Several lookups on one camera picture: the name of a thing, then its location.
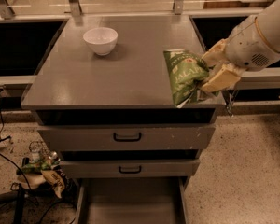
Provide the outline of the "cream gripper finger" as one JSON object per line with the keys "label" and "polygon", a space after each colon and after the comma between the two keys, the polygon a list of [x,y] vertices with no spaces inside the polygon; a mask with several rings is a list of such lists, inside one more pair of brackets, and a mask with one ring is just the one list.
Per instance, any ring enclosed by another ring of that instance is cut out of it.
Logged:
{"label": "cream gripper finger", "polygon": [[215,92],[233,87],[241,79],[244,71],[244,68],[233,63],[216,65],[200,89],[204,92]]}
{"label": "cream gripper finger", "polygon": [[209,67],[224,63],[228,60],[225,54],[226,43],[226,39],[219,40],[212,48],[210,48],[210,50],[208,50],[202,56],[202,59]]}

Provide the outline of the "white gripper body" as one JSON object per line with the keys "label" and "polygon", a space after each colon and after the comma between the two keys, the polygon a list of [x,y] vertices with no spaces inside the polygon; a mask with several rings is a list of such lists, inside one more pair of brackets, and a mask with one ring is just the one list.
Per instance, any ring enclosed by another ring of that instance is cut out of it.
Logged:
{"label": "white gripper body", "polygon": [[259,71],[280,60],[280,16],[251,15],[231,32],[227,59],[249,71]]}

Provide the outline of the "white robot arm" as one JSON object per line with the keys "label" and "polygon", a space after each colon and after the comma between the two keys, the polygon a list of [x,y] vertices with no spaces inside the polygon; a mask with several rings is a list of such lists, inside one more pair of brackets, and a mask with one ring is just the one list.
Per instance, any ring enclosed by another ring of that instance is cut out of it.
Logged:
{"label": "white robot arm", "polygon": [[226,39],[210,48],[202,59],[211,69],[200,89],[224,90],[235,85],[244,71],[260,71],[280,60],[280,0],[237,25]]}

